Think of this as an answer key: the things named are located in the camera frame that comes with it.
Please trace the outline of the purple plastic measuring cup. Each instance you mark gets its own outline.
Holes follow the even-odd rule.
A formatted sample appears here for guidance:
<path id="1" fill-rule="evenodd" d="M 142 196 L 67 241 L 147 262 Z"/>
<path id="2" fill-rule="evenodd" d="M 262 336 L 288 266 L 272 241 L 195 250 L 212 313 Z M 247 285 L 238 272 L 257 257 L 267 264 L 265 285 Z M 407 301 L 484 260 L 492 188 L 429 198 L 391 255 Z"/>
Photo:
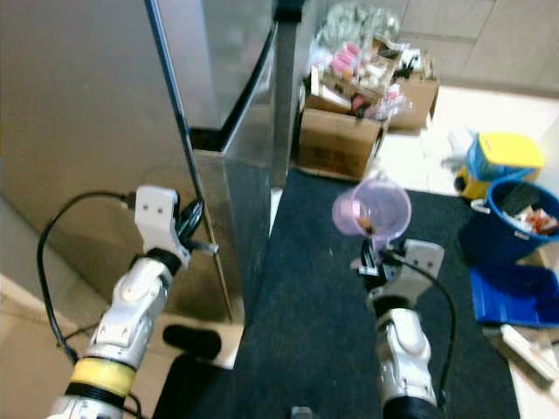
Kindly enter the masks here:
<path id="1" fill-rule="evenodd" d="M 402 236 L 411 223 L 411 215 L 408 193 L 386 175 L 360 181 L 332 204 L 332 221 L 341 234 L 372 238 L 379 246 Z M 359 216 L 370 216 L 374 220 L 374 236 L 363 235 L 356 223 Z"/>

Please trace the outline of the stainless steel fridge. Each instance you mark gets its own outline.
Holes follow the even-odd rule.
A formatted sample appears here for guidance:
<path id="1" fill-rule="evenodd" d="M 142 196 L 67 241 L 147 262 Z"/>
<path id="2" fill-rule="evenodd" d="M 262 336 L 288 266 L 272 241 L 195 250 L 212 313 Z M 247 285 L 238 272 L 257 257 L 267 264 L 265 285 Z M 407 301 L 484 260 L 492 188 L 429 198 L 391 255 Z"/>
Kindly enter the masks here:
<path id="1" fill-rule="evenodd" d="M 141 239 L 79 193 L 162 185 L 206 203 L 167 312 L 244 322 L 269 232 L 277 0 L 3 0 L 3 199 L 101 296 Z"/>

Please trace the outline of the black robot foot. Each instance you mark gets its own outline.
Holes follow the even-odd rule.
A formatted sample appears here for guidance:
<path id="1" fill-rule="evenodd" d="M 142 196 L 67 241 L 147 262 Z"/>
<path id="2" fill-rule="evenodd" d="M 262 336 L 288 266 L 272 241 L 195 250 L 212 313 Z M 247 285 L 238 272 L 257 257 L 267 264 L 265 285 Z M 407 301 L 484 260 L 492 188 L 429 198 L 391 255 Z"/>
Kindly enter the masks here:
<path id="1" fill-rule="evenodd" d="M 162 339 L 168 346 L 179 348 L 184 353 L 209 361 L 218 358 L 221 348 L 223 348 L 219 332 L 187 325 L 164 327 Z"/>

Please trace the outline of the blue bucket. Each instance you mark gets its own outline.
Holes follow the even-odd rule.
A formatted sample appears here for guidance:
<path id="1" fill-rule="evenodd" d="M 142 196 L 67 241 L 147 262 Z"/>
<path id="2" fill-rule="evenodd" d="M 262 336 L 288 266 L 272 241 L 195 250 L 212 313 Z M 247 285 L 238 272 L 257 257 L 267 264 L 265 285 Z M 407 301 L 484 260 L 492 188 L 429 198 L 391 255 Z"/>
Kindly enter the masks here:
<path id="1" fill-rule="evenodd" d="M 554 227 L 536 231 L 519 219 L 527 210 L 542 210 Z M 470 264 L 515 264 L 545 244 L 559 241 L 559 196 L 531 181 L 494 181 L 465 226 L 459 244 Z"/>

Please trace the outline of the large cardboard box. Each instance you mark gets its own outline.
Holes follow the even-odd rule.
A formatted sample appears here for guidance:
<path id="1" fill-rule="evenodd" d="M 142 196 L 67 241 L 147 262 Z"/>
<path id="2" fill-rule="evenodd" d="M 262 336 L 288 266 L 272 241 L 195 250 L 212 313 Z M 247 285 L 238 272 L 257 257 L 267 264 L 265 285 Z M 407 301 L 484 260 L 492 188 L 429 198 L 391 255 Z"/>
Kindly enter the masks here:
<path id="1" fill-rule="evenodd" d="M 323 109 L 304 109 L 296 168 L 328 178 L 359 182 L 366 176 L 386 124 Z"/>

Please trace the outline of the white plastic bag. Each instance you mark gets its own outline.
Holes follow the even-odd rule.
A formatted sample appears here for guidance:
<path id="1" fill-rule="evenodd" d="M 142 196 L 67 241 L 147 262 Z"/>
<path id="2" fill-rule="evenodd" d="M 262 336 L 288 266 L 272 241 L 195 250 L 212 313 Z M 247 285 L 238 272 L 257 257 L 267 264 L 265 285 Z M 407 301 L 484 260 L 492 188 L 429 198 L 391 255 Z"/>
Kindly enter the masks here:
<path id="1" fill-rule="evenodd" d="M 450 144 L 450 154 L 443 160 L 447 170 L 458 171 L 467 163 L 467 155 L 474 142 L 478 139 L 478 132 L 470 127 L 452 128 L 447 135 Z"/>

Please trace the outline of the small cardboard box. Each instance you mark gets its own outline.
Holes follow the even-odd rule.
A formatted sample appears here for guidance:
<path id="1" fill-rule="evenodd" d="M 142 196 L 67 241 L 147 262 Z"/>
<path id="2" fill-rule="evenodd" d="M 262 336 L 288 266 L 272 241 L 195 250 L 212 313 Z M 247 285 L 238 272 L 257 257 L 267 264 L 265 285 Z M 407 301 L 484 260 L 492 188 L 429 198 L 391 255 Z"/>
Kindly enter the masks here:
<path id="1" fill-rule="evenodd" d="M 396 79 L 395 84 L 408 101 L 389 120 L 389 132 L 418 132 L 427 128 L 428 120 L 434 115 L 439 79 Z"/>

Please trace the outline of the yellow blue toy container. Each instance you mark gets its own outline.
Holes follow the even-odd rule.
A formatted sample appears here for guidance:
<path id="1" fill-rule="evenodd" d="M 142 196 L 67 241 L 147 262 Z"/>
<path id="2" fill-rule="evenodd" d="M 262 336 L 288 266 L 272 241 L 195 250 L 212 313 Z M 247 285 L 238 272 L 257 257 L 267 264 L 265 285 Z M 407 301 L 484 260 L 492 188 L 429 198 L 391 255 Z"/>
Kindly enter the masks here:
<path id="1" fill-rule="evenodd" d="M 534 182 L 538 178 L 544 159 L 542 149 L 531 137 L 510 132 L 468 134 L 472 142 L 454 179 L 455 190 L 462 198 L 483 198 L 490 184 L 500 179 Z"/>

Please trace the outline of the pink cup stack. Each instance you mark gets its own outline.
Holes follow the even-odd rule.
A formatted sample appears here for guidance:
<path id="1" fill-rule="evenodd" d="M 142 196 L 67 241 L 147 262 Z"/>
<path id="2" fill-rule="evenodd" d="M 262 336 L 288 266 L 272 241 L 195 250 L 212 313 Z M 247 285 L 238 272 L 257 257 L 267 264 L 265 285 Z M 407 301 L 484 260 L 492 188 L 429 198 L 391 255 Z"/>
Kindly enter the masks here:
<path id="1" fill-rule="evenodd" d="M 333 53 L 328 63 L 328 70 L 337 79 L 352 79 L 358 73 L 361 64 L 362 49 L 348 41 Z"/>

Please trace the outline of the grey green bag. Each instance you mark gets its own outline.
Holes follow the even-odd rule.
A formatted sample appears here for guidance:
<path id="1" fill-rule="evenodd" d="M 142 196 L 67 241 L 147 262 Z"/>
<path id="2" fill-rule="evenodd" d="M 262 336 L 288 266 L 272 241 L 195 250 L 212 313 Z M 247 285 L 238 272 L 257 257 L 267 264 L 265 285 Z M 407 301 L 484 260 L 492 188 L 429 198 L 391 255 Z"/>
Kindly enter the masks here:
<path id="1" fill-rule="evenodd" d="M 332 4 L 325 12 L 318 40 L 321 45 L 338 47 L 346 43 L 364 45 L 375 38 L 394 41 L 402 20 L 390 9 L 356 0 Z"/>

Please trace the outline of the grey kitchen cabinets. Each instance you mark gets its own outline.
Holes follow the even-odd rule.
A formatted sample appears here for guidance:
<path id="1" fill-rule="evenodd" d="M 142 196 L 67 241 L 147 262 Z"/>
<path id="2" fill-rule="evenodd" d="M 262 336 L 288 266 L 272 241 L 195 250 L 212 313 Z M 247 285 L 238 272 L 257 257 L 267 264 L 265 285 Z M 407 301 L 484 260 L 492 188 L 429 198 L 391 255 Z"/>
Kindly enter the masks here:
<path id="1" fill-rule="evenodd" d="M 559 95 L 559 0 L 403 0 L 402 40 L 444 81 Z"/>

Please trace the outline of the grey handled broom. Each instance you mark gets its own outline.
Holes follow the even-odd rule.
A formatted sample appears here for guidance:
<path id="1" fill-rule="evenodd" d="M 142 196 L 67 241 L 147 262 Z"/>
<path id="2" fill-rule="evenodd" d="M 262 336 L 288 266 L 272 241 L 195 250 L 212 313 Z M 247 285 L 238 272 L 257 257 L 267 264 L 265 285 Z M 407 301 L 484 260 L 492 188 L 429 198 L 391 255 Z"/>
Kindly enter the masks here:
<path id="1" fill-rule="evenodd" d="M 490 340 L 500 355 L 537 388 L 551 390 L 559 383 L 559 360 L 551 347 L 536 343 L 512 325 L 496 327 Z"/>

